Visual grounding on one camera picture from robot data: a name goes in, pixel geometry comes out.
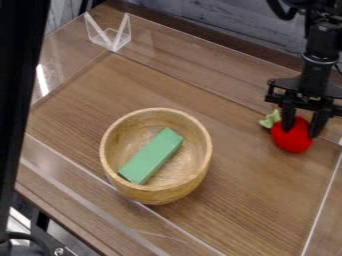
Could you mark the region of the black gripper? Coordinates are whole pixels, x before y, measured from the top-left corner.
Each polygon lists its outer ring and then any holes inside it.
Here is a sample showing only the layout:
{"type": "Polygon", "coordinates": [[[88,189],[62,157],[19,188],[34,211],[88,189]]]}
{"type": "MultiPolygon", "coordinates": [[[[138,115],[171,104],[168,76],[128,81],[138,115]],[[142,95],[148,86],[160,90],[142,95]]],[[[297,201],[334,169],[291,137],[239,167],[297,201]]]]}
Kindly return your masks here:
{"type": "Polygon", "coordinates": [[[297,77],[270,79],[265,101],[282,106],[282,128],[289,132],[295,123],[297,109],[315,111],[310,122],[311,138],[317,138],[333,116],[342,117],[342,86],[330,82],[331,68],[335,58],[319,58],[305,53],[303,67],[297,77]]]}

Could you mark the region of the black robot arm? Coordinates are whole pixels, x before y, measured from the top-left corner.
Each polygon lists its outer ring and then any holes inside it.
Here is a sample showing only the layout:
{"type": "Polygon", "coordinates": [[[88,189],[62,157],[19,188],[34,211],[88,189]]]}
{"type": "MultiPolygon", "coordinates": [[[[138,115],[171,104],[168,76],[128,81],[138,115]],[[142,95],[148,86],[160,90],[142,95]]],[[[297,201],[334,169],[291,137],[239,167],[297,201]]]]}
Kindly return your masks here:
{"type": "Polygon", "coordinates": [[[342,86],[330,81],[333,68],[338,67],[342,53],[342,0],[266,0],[281,20],[290,21],[295,15],[305,16],[306,49],[302,53],[303,67],[293,78],[267,81],[265,101],[282,108],[282,128],[294,127],[297,109],[313,112],[309,136],[315,138],[330,118],[342,116],[342,86]]]}

